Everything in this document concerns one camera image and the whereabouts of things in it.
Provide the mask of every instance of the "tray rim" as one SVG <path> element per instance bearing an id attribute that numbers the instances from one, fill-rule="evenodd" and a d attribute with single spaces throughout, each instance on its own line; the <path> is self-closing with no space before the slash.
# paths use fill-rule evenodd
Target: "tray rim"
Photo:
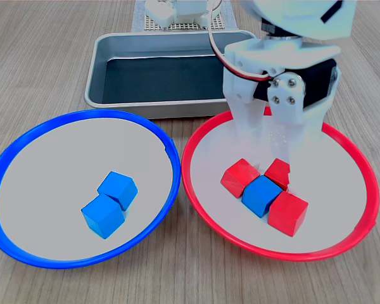
<path id="1" fill-rule="evenodd" d="M 239 29 L 222 29 L 222 30 L 214 30 L 212 31 L 213 34 L 218 34 L 218 33 L 227 33 L 227 34 L 247 34 L 250 36 L 250 39 L 257 38 L 255 34 L 247 31 L 247 30 L 239 30 Z M 101 104 L 101 103 L 95 103 L 93 102 L 90 97 L 90 89 L 91 89 L 91 80 L 93 77 L 93 72 L 94 72 L 94 62 L 96 60 L 97 56 L 97 51 L 98 51 L 98 45 L 99 43 L 106 38 L 109 37 L 119 37 L 119 36 L 148 36 L 148 35 L 184 35 L 184 34 L 189 34 L 189 35 L 208 35 L 207 30 L 175 30 L 173 31 L 166 31 L 166 30 L 161 30 L 161 31 L 151 31 L 151 32 L 129 32 L 129 33 L 110 33 L 110 34 L 105 34 L 101 35 L 98 37 L 95 42 L 94 42 L 94 49 L 93 49 L 93 54 L 90 62 L 90 68 L 89 68 L 89 74 L 87 76 L 87 82 L 86 82 L 86 87 L 84 91 L 84 101 L 92 108 L 95 109 L 122 109 L 122 110 L 127 110 L 130 108 L 136 108 L 136 109 L 141 109 L 141 108 L 149 108 L 152 106 L 157 106 L 157 107 L 162 107 L 162 106 L 185 106 L 185 105 L 213 105 L 213 104 L 222 104 L 226 103 L 226 99 L 202 99 L 202 100 L 188 100 L 188 101 L 155 101 L 155 102 L 143 102 L 143 103 L 107 103 L 107 104 Z"/>
<path id="2" fill-rule="evenodd" d="M 265 108 L 265 115 L 271 116 L 271 110 L 269 106 Z M 377 215 L 380 208 L 380 192 L 379 185 L 377 183 L 376 175 L 366 157 L 363 153 L 353 144 L 349 138 L 343 135 L 340 131 L 327 123 L 322 126 L 322 131 L 333 138 L 338 144 L 345 149 L 346 152 L 355 160 L 358 165 L 364 180 L 367 191 L 367 202 L 364 214 L 359 220 L 353 232 L 347 236 L 344 240 L 335 244 L 332 247 L 324 250 L 310 252 L 310 253 L 283 253 L 278 251 L 266 250 L 257 246 L 251 245 L 236 236 L 233 236 L 228 231 L 221 228 L 210 216 L 207 214 L 198 201 L 197 195 L 194 192 L 193 185 L 191 184 L 191 160 L 193 153 L 197 148 L 198 143 L 204 138 L 211 130 L 218 125 L 232 120 L 232 114 L 230 111 L 221 113 L 213 118 L 207 120 L 201 125 L 196 132 L 190 137 L 189 142 L 184 148 L 182 157 L 182 181 L 187 196 L 194 209 L 199 213 L 199 216 L 218 234 L 230 241 L 232 244 L 239 246 L 249 252 L 256 255 L 261 255 L 266 258 L 273 258 L 276 260 L 284 260 L 287 262 L 314 262 L 319 260 L 326 260 L 328 258 L 341 255 L 348 250 L 355 247 L 358 243 L 363 241 L 370 231 L 376 225 Z"/>

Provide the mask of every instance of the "wood grain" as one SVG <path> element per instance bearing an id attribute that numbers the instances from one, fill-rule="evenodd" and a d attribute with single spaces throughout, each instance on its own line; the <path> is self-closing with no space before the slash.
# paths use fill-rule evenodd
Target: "wood grain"
<path id="1" fill-rule="evenodd" d="M 259 24 L 233 2 L 239 28 Z M 17 137 L 83 100 L 94 40 L 129 32 L 133 1 L 0 1 L 0 154 Z M 326 121 L 368 157 L 380 186 L 380 2 L 359 1 L 341 46 L 343 78 Z M 205 119 L 161 120 L 179 153 Z M 165 221 L 105 263 L 44 270 L 0 250 L 0 303 L 380 304 L 380 213 L 355 249 L 331 260 L 286 263 L 252 255 L 213 232 L 180 188 Z"/>

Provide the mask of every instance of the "blue cube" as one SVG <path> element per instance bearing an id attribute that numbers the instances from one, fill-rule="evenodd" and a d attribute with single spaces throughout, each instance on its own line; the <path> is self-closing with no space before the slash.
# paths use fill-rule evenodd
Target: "blue cube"
<path id="1" fill-rule="evenodd" d="M 125 222 L 120 205 L 104 194 L 92 200 L 82 213 L 91 230 L 103 239 L 111 236 Z"/>
<path id="2" fill-rule="evenodd" d="M 99 194 L 105 194 L 120 204 L 126 211 L 138 194 L 138 188 L 131 177 L 110 172 L 97 189 Z"/>
<path id="3" fill-rule="evenodd" d="M 262 175 L 245 188 L 242 203 L 262 218 L 281 193 L 282 189 L 278 185 Z"/>

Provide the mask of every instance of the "cube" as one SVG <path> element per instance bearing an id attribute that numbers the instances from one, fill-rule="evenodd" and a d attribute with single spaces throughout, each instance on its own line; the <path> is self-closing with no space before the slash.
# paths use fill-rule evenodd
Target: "cube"
<path id="1" fill-rule="evenodd" d="M 290 165 L 276 158 L 264 175 L 285 191 L 289 186 L 289 173 Z"/>
<path id="2" fill-rule="evenodd" d="M 97 189 L 99 194 L 105 194 L 120 204 L 126 211 L 138 194 L 138 188 L 131 177 L 110 172 Z"/>
<path id="3" fill-rule="evenodd" d="M 254 214 L 262 218 L 281 193 L 282 189 L 263 175 L 245 188 L 242 203 Z"/>
<path id="4" fill-rule="evenodd" d="M 270 207 L 268 223 L 288 236 L 294 236 L 304 221 L 307 208 L 306 201 L 283 192 Z"/>
<path id="5" fill-rule="evenodd" d="M 124 222 L 120 205 L 105 194 L 100 194 L 82 209 L 87 225 L 101 236 L 108 238 Z"/>
<path id="6" fill-rule="evenodd" d="M 221 184 L 233 196 L 240 198 L 245 187 L 259 176 L 259 171 L 242 158 L 225 171 Z"/>

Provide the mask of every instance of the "red wire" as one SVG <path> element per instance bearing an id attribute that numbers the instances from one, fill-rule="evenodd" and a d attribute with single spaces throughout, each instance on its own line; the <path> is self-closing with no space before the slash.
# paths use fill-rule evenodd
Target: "red wire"
<path id="1" fill-rule="evenodd" d="M 252 80 L 252 81 L 266 81 L 266 80 L 270 80 L 272 79 L 272 77 L 264 77 L 264 78 L 260 78 L 260 77 L 248 77 L 248 76 L 245 76 L 245 75 L 241 75 L 238 71 L 234 70 L 233 68 L 231 68 L 230 66 L 228 66 L 220 57 L 220 54 L 218 54 L 215 50 L 214 50 L 214 47 L 212 46 L 211 44 L 211 48 L 213 49 L 213 52 L 214 54 L 216 55 L 216 57 L 221 61 L 221 63 L 228 69 L 228 71 L 230 71 L 232 74 L 234 74 L 235 76 L 238 76 L 242 79 L 246 79 L 246 80 Z"/>

